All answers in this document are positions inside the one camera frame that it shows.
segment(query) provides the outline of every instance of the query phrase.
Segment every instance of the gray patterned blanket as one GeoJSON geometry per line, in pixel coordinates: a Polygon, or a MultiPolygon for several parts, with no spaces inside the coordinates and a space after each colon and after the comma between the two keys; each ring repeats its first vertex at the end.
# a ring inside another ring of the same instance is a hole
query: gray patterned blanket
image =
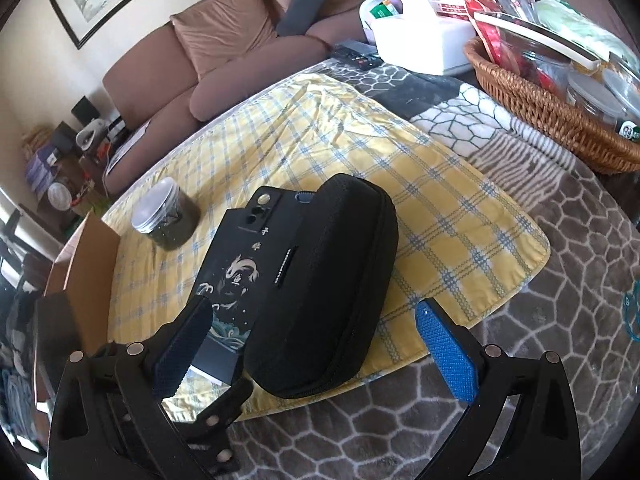
{"type": "MultiPolygon", "coordinates": [[[[625,331],[621,305],[640,278],[640,234],[581,161],[470,85],[332,60],[310,72],[351,84],[464,156],[542,227],[549,263],[472,332],[513,356],[561,355],[590,476],[635,407],[640,344],[625,331]]],[[[333,399],[234,424],[242,463],[234,477],[413,479],[464,408],[427,357],[333,399]]],[[[513,410],[507,402],[476,469],[494,458],[513,410]]]]}

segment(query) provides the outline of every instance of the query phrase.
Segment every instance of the blue gripper pad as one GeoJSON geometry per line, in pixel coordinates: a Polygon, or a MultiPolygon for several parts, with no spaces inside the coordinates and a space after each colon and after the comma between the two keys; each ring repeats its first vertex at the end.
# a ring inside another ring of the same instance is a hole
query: blue gripper pad
{"type": "Polygon", "coordinates": [[[198,305],[185,320],[174,321],[181,321],[181,326],[153,365],[151,394],[155,399],[167,399],[175,395],[211,328],[211,303],[201,296],[194,296],[190,303],[192,301],[197,301],[198,305]]]}
{"type": "Polygon", "coordinates": [[[415,307],[415,325],[451,394],[457,400],[473,402],[479,390],[476,367],[428,300],[415,307]]]}

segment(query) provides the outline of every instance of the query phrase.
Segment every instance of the cardboard box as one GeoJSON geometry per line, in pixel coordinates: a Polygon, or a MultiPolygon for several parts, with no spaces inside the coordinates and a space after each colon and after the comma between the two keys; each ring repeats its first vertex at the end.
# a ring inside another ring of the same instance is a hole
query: cardboard box
{"type": "Polygon", "coordinates": [[[71,352],[91,355],[107,342],[119,244],[120,235],[89,213],[56,258],[36,303],[36,403],[55,393],[71,352]]]}

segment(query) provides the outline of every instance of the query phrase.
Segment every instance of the remote control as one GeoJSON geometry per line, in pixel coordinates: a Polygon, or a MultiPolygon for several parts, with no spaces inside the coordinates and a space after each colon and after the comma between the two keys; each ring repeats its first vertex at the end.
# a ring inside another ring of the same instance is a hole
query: remote control
{"type": "Polygon", "coordinates": [[[384,63],[379,56],[363,55],[352,48],[340,44],[334,47],[331,52],[331,57],[363,72],[377,68],[384,63]]]}

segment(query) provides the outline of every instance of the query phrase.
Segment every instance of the light green plastic bag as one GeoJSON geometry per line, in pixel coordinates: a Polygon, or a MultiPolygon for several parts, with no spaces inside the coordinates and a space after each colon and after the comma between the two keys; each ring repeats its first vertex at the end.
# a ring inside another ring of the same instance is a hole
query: light green plastic bag
{"type": "Polygon", "coordinates": [[[604,61],[608,61],[609,53],[613,52],[634,70],[640,68],[638,56],[622,40],[577,12],[566,1],[540,0],[536,2],[536,10],[540,23],[566,40],[579,44],[604,61]]]}

